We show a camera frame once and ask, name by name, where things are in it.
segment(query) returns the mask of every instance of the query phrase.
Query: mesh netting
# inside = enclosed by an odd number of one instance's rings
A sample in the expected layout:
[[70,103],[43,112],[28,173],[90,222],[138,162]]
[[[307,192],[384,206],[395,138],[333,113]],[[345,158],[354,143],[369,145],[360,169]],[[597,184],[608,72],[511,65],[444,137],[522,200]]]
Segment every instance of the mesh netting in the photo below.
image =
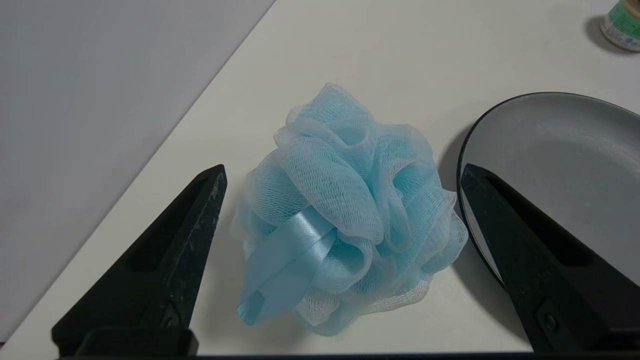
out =
[[293,309],[314,332],[337,334],[359,315],[420,301],[464,246],[456,194],[440,186],[431,147],[414,127],[379,124],[327,85],[291,112],[275,141],[247,176],[233,231],[250,257],[309,206],[335,227]]

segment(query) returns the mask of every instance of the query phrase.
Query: screw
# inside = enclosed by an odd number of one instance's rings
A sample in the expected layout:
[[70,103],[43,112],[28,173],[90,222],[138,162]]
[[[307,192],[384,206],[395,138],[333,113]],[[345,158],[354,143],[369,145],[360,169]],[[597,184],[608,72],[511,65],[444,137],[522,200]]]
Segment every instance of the screw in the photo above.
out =
[[556,318],[551,316],[551,314],[545,315],[545,325],[547,326],[547,329],[551,331],[556,331],[558,328],[558,322],[556,321]]

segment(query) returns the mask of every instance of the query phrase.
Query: white tabletop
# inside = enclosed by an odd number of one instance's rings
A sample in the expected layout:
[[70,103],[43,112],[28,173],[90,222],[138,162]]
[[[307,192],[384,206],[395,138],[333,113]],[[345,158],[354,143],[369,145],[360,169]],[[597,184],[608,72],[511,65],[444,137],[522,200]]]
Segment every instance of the white tabletop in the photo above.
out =
[[235,315],[244,259],[229,234],[243,177],[275,148],[287,112],[327,82],[383,123],[431,142],[444,186],[468,127],[528,92],[598,97],[640,113],[640,56],[605,42],[611,1],[279,0],[231,57],[5,348],[52,359],[51,327],[201,170],[225,164],[228,189],[191,328],[200,354],[530,350],[506,294],[467,246],[426,298],[365,315],[342,334],[305,332],[290,316],[247,327]]

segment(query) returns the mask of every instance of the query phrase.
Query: plate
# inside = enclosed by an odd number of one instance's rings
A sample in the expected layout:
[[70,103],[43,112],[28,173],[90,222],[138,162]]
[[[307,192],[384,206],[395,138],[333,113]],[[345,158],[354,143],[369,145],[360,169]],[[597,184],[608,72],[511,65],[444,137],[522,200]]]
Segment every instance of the plate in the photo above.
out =
[[469,163],[498,175],[640,284],[638,114],[591,97],[545,92],[504,101],[473,125],[458,158],[458,201],[471,240],[502,283],[460,186]]

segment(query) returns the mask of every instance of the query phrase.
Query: ribbon loop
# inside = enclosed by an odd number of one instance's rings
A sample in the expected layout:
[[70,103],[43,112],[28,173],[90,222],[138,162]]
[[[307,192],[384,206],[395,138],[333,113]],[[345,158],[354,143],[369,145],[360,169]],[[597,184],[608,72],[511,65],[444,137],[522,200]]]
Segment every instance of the ribbon loop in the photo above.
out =
[[335,227],[312,206],[273,231],[247,260],[238,316],[253,325],[296,306],[336,240]]

